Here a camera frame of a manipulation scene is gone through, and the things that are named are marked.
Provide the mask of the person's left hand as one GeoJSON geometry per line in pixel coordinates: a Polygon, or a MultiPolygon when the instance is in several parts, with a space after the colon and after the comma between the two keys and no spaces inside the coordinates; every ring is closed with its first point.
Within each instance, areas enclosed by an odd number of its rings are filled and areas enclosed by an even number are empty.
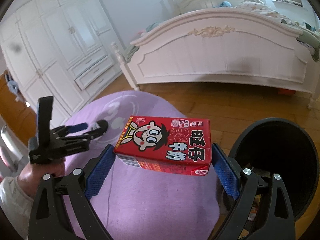
{"type": "Polygon", "coordinates": [[[66,159],[62,158],[47,165],[28,163],[17,177],[19,187],[26,195],[34,199],[45,174],[53,174],[55,177],[65,175],[65,161],[66,159]]]}

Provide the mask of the person's left forearm sleeve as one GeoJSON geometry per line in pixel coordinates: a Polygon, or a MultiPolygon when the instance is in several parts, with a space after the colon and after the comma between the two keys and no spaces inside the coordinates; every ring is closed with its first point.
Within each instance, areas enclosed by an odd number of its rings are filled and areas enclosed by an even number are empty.
{"type": "Polygon", "coordinates": [[[1,182],[1,208],[17,233],[28,239],[28,226],[33,199],[22,191],[17,177],[6,177],[1,182]]]}

